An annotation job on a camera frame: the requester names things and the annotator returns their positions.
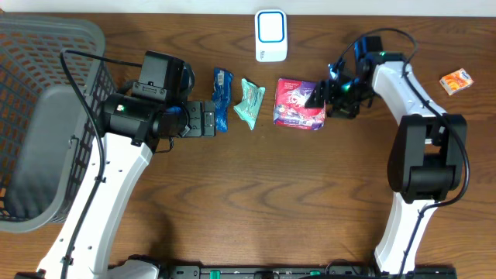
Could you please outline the red purple Carefree pad pack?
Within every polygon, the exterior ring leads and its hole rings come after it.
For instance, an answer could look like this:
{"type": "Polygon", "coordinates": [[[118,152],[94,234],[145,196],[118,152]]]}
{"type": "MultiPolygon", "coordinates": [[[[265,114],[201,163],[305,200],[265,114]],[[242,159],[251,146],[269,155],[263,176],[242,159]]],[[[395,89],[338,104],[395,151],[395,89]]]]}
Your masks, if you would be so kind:
{"type": "Polygon", "coordinates": [[[321,129],[326,119],[326,107],[305,107],[315,86],[315,82],[280,78],[275,93],[274,124],[305,130],[321,129]]]}

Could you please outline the blue snack packet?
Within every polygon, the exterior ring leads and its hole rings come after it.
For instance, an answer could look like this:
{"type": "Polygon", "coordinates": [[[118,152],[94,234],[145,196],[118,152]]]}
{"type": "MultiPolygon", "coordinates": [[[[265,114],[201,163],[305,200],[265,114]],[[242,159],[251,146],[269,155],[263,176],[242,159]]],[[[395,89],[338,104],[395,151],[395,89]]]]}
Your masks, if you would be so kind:
{"type": "Polygon", "coordinates": [[[232,100],[233,74],[225,69],[214,69],[214,91],[212,101],[215,105],[216,129],[222,133],[228,131],[228,107],[232,100]]]}

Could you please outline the green tissue pack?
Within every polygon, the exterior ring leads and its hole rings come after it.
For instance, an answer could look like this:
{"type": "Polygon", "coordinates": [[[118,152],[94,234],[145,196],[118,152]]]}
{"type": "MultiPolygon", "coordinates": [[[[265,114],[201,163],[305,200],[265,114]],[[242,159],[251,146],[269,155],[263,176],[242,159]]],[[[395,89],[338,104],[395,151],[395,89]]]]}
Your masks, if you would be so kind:
{"type": "Polygon", "coordinates": [[[242,101],[233,108],[237,115],[253,130],[263,103],[266,88],[258,87],[245,78],[241,80],[241,86],[243,89],[242,101]]]}

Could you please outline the orange small carton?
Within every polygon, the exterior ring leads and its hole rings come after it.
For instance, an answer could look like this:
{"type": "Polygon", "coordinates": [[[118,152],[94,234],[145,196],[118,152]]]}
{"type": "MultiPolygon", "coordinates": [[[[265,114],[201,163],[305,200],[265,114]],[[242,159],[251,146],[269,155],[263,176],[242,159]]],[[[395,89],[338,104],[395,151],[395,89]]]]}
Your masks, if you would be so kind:
{"type": "Polygon", "coordinates": [[[460,68],[441,77],[439,83],[448,95],[454,95],[458,91],[469,88],[474,83],[474,80],[463,68],[460,68]]]}

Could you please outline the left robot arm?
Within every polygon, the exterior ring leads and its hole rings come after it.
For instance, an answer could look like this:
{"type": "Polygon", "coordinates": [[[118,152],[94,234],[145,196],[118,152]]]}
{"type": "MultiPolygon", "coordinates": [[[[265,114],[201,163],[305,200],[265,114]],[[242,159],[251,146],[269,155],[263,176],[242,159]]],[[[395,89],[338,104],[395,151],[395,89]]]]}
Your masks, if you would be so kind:
{"type": "Polygon", "coordinates": [[[136,182],[161,139],[215,135],[212,101],[170,102],[110,95],[104,136],[93,139],[88,168],[57,240],[34,272],[20,278],[160,278],[158,263],[132,256],[109,266],[115,234],[136,182]]]}

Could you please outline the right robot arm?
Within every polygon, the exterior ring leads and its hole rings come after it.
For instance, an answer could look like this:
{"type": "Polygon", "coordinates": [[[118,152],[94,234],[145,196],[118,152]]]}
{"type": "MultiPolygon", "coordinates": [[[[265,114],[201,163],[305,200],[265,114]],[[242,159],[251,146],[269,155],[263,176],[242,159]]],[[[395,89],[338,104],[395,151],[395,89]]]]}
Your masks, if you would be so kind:
{"type": "Polygon", "coordinates": [[[330,64],[329,78],[314,87],[305,105],[330,105],[331,115],[353,119],[363,101],[378,96],[394,116],[398,131],[387,162],[393,203],[374,267],[380,275],[400,278],[414,272],[433,213],[459,201],[467,189],[467,122],[429,97],[403,54],[357,51],[355,61],[355,75],[346,73],[344,59],[330,64]]]}

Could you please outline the grey plastic basket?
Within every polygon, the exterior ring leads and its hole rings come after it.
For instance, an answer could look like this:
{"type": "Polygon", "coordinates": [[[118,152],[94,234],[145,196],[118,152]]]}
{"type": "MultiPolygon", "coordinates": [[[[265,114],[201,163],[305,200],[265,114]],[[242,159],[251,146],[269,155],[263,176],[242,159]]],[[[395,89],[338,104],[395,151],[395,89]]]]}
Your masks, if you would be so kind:
{"type": "Polygon", "coordinates": [[[1,229],[63,222],[83,180],[97,112],[115,91],[92,22],[1,17],[1,229]]]}

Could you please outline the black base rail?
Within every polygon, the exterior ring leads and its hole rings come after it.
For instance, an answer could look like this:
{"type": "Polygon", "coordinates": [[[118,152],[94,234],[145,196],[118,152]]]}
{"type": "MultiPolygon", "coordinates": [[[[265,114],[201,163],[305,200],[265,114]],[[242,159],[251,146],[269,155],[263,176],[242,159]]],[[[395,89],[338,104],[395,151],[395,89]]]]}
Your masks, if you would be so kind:
{"type": "Polygon", "coordinates": [[[205,267],[166,265],[144,255],[132,255],[120,265],[108,267],[107,278],[163,279],[300,279],[300,278],[397,278],[373,266],[338,259],[321,267],[205,267]]]}

